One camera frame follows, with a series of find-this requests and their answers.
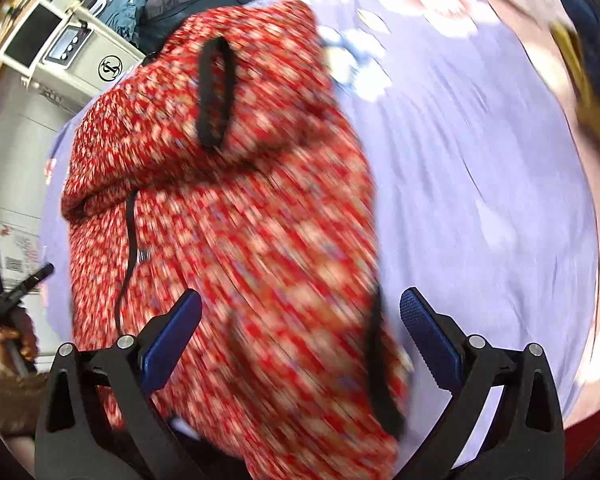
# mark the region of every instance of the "black strap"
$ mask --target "black strap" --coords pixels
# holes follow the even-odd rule
[[[218,104],[218,95],[215,92],[214,55],[218,53],[224,61],[224,99]],[[208,40],[200,51],[198,57],[198,95],[200,106],[196,129],[200,145],[205,148],[219,148],[224,140],[231,110],[234,105],[235,90],[235,54],[229,42],[222,36]],[[221,122],[215,131],[211,124],[211,114],[220,108]]]
[[[126,197],[126,235],[129,240],[129,259],[126,262],[126,273],[125,279],[122,282],[122,288],[116,298],[116,304],[113,307],[113,315],[116,319],[116,331],[118,336],[124,335],[122,332],[122,324],[120,323],[120,305],[122,299],[125,297],[126,290],[129,288],[129,282],[131,276],[136,268],[136,261],[138,260],[138,238],[136,236],[136,220],[134,218],[134,207],[136,205],[136,197],[138,196],[138,190],[136,189],[132,194]]]
[[[378,287],[365,334],[366,386],[376,420],[387,434],[399,440],[404,429],[404,417],[389,391],[381,335],[382,294]]]

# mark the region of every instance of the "purple bedsheet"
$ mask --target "purple bedsheet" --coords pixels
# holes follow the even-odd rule
[[[450,398],[400,322],[409,286],[494,346],[540,343],[566,415],[594,315],[594,207],[564,113],[518,38],[482,0],[304,1],[372,168],[385,310],[414,363],[396,467]],[[77,122],[55,150],[41,236],[57,269],[49,323],[65,337],[68,251],[58,205]],[[479,450],[498,396],[459,462]]]

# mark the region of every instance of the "red patterned fabric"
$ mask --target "red patterned fabric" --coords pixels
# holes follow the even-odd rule
[[[237,55],[220,150],[196,136],[198,54],[224,36]],[[221,64],[216,66],[221,71]],[[103,94],[78,128],[62,210],[71,221],[74,334],[81,349],[170,309],[185,287],[203,318],[160,412],[182,416],[256,480],[387,479],[397,443],[371,413],[363,359],[378,271],[373,186],[334,103],[314,17],[296,1],[189,18],[158,59]],[[390,389],[404,394],[385,334]],[[120,413],[112,398],[107,413]]]

